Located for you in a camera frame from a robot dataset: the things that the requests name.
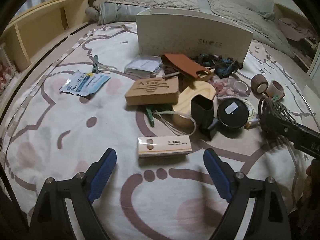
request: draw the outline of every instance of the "round lid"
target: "round lid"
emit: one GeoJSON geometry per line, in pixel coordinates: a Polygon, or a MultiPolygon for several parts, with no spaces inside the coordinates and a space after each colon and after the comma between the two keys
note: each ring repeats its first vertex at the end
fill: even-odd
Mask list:
{"type": "Polygon", "coordinates": [[[247,123],[249,110],[240,99],[228,98],[219,105],[217,117],[226,127],[239,129],[247,123]]]}

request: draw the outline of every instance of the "brown leather strap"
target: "brown leather strap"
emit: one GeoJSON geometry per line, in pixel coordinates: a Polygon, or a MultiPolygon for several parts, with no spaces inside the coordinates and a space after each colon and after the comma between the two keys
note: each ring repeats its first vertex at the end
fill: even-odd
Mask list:
{"type": "Polygon", "coordinates": [[[173,67],[184,75],[191,76],[195,80],[200,78],[200,75],[210,75],[211,72],[189,59],[184,54],[164,54],[161,56],[162,63],[165,66],[173,67]]]}

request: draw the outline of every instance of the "clothespin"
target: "clothespin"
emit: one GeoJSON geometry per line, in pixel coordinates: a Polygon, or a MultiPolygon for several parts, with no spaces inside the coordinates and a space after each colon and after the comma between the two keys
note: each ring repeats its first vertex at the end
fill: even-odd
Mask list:
{"type": "Polygon", "coordinates": [[[93,61],[93,66],[92,66],[92,73],[98,73],[98,55],[94,55],[94,61],[93,61]]]}
{"type": "Polygon", "coordinates": [[[149,120],[149,124],[150,124],[151,127],[154,127],[155,126],[155,121],[153,120],[151,106],[150,105],[146,105],[145,108],[146,108],[146,111],[147,111],[147,117],[148,117],[148,120],[149,120]]]}

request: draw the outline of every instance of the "wall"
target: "wall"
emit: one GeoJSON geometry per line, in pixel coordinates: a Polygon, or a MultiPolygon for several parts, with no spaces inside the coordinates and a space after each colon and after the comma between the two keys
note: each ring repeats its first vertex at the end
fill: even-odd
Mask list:
{"type": "Polygon", "coordinates": [[[292,0],[274,0],[275,3],[280,3],[288,8],[290,8],[291,10],[296,11],[297,13],[301,14],[304,16],[303,12],[299,9],[299,7],[294,3],[294,1],[292,0]]]}

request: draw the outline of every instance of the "roll of tape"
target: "roll of tape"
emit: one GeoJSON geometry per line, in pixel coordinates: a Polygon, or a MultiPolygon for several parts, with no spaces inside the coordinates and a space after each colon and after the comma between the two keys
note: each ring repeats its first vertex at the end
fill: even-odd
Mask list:
{"type": "Polygon", "coordinates": [[[268,81],[262,74],[255,75],[251,79],[251,89],[255,94],[262,94],[268,88],[268,81]]]}
{"type": "Polygon", "coordinates": [[[279,98],[284,97],[284,88],[280,85],[279,82],[272,80],[266,90],[266,93],[269,98],[273,98],[274,96],[278,96],[279,98]]]}

